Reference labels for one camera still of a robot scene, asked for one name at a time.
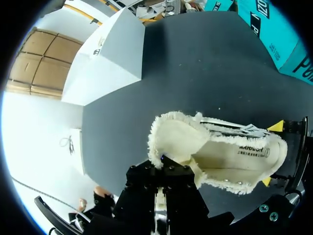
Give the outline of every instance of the yellow tape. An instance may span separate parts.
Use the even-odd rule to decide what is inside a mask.
[[[277,132],[282,132],[283,131],[283,127],[284,127],[284,120],[281,120],[280,122],[276,123],[273,126],[270,126],[268,128],[268,131],[277,131]],[[264,180],[262,180],[263,184],[268,187],[269,186],[269,182],[270,182],[271,178],[268,177]]]
[[[282,132],[284,126],[284,120],[281,120],[280,122],[276,123],[275,125],[268,128],[269,131],[277,131]]]

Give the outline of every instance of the white box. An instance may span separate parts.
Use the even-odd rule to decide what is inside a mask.
[[[111,16],[78,50],[62,101],[87,105],[141,80],[145,26],[128,9]]]

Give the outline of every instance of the teal box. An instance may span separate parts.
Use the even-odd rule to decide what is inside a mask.
[[[313,85],[313,65],[288,20],[267,0],[238,0],[238,14],[260,38],[282,74]]]
[[[204,7],[205,11],[228,11],[233,4],[233,0],[207,0]]]

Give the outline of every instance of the fleece lining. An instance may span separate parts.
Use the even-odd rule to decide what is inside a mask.
[[[201,113],[195,117],[181,112],[163,114],[152,124],[148,138],[149,160],[159,169],[163,167],[162,155],[189,165],[198,188],[210,184],[236,194],[251,193],[259,181],[283,164],[287,143],[273,133],[261,138],[236,136],[234,134],[240,130],[234,127],[244,126],[204,118]]]

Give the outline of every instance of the shoe insole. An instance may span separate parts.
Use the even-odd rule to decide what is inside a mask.
[[[277,142],[271,142],[262,149],[255,149],[207,141],[206,136],[207,133],[202,133],[185,122],[168,120],[157,131],[157,147],[161,154],[168,155],[179,163],[188,161],[192,155],[203,171],[268,171],[280,157],[280,146]]]

